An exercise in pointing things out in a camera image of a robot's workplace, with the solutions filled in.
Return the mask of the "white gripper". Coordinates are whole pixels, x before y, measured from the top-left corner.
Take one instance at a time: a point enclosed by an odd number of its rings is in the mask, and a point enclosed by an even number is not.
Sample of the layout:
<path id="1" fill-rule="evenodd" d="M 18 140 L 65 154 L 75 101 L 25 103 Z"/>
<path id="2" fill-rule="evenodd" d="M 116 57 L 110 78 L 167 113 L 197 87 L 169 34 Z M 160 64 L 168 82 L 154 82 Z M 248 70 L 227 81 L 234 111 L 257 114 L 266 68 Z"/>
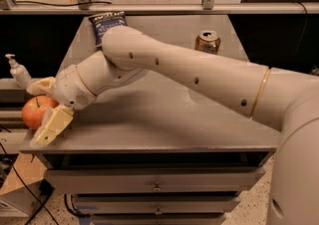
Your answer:
<path id="1" fill-rule="evenodd" d="M 64 104 L 45 111 L 42 123 L 30 141 L 33 147 L 52 143 L 73 120 L 73 110 L 83 110 L 97 99 L 86 87 L 75 65 L 62 70 L 55 78 L 48 77 L 32 83 L 26 91 L 33 96 L 52 95 L 56 101 Z"/>

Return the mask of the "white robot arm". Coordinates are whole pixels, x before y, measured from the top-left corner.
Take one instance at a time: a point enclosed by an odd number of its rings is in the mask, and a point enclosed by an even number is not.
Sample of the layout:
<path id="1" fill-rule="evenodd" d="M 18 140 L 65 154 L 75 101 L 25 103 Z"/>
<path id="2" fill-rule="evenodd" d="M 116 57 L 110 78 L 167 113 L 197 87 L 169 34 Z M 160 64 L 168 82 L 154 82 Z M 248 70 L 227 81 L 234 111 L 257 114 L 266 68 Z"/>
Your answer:
<path id="1" fill-rule="evenodd" d="M 100 51 L 56 77 L 28 87 L 58 102 L 45 112 L 32 142 L 50 144 L 81 109 L 106 90 L 151 70 L 280 131 L 273 166 L 267 225 L 319 224 L 319 86 L 312 75 L 211 55 L 160 42 L 128 26 L 96 38 Z"/>

